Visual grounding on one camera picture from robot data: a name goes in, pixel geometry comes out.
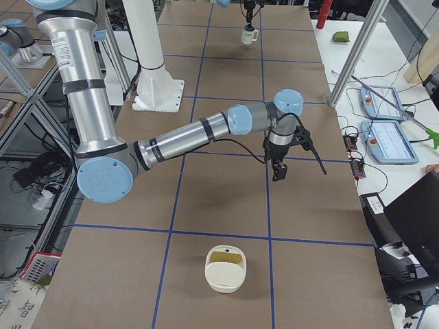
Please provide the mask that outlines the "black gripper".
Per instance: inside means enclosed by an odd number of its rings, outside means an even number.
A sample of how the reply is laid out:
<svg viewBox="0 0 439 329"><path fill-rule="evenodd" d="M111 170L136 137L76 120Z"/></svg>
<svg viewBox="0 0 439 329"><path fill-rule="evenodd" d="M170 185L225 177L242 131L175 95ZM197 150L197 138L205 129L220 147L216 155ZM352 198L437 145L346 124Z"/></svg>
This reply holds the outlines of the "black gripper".
<svg viewBox="0 0 439 329"><path fill-rule="evenodd" d="M244 16L246 18L246 24L244 25L244 29L246 31L254 31L254 26L252 25L252 18L254 15L254 9L256 7L255 0L243 0L244 6Z"/></svg>
<svg viewBox="0 0 439 329"><path fill-rule="evenodd" d="M271 141L264 141L264 160L272 163L272 181L284 180L287 175L287 165L283 163L284 157L289 151L289 145L277 145Z"/></svg>

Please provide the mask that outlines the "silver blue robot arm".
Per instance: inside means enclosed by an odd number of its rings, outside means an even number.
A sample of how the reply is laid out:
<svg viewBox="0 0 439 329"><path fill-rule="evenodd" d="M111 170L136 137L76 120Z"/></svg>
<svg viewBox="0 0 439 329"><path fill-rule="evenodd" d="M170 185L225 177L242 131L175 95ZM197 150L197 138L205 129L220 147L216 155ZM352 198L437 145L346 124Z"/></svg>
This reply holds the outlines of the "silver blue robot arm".
<svg viewBox="0 0 439 329"><path fill-rule="evenodd" d="M220 27L242 27L247 32L256 29L254 17L259 13L258 1L216 1L215 24Z"/></svg>
<svg viewBox="0 0 439 329"><path fill-rule="evenodd" d="M179 157L228 134L265 131L264 158L272 163L275 180L287 173L283 163L289 148L311 149L311 138L300 116L302 95L291 89L272 101L235 105L148 141L125 142L117 133L95 46L105 12L103 1L33 1L39 28L50 38L60 75L80 137L77 183L98 203L125 197L134 179L155 164Z"/></svg>

